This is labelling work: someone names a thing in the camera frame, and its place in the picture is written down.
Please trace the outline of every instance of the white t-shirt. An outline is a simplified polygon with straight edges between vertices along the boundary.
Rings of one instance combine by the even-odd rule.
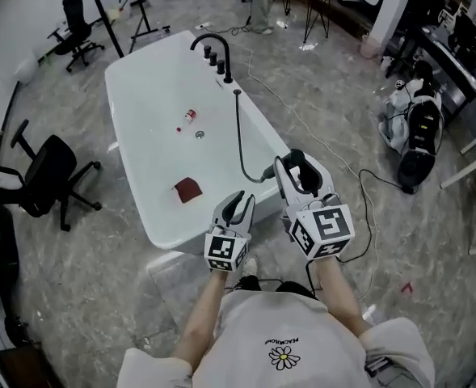
[[[129,349],[117,388],[370,387],[365,362],[382,357],[424,388],[434,386],[432,358],[410,320],[390,320],[356,338],[321,302],[293,293],[230,293],[214,337],[194,374],[186,361]]]

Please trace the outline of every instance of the black knob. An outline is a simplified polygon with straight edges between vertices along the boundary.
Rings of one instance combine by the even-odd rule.
[[[204,46],[204,59],[209,59],[210,53],[211,53],[211,47],[207,44]]]
[[[217,57],[217,56],[218,56],[218,55],[217,55],[215,52],[211,52],[211,53],[209,54],[209,64],[210,64],[211,66],[216,66],[216,57]]]
[[[223,59],[220,59],[219,61],[216,62],[216,67],[217,67],[218,74],[225,73],[225,61]]]

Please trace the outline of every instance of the faucet spout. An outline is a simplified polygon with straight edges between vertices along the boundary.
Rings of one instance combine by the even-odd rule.
[[[205,33],[204,35],[198,36],[196,37],[196,39],[194,39],[190,49],[195,50],[195,47],[198,44],[198,42],[200,42],[203,39],[208,39],[209,37],[219,40],[221,44],[223,44],[223,48],[225,50],[225,78],[223,79],[223,82],[231,83],[233,79],[232,79],[232,74],[230,73],[230,51],[229,51],[229,44],[227,43],[227,40],[225,40],[220,35],[217,35],[216,33]]]

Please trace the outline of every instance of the shirt sleeve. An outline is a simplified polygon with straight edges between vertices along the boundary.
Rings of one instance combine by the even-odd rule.
[[[136,348],[124,354],[117,388],[191,388],[191,366],[179,358],[153,358]]]
[[[397,318],[370,328],[360,335],[367,358],[386,356],[407,369],[424,388],[435,385],[433,360],[417,326],[407,318]]]

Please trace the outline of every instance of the bathtub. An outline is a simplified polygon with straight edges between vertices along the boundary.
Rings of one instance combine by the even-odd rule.
[[[168,36],[105,73],[124,169],[145,231],[156,247],[187,253],[203,252],[213,211],[233,192],[255,195],[254,222],[282,206],[275,179],[256,184],[241,172],[233,94],[241,88],[235,80],[224,83],[203,56],[204,44],[220,42],[203,40],[191,51],[194,39],[188,31]],[[239,99],[243,161],[248,174],[259,178],[289,149],[244,91]],[[190,109],[196,118],[178,133]],[[202,195],[183,204],[174,186],[186,177]]]

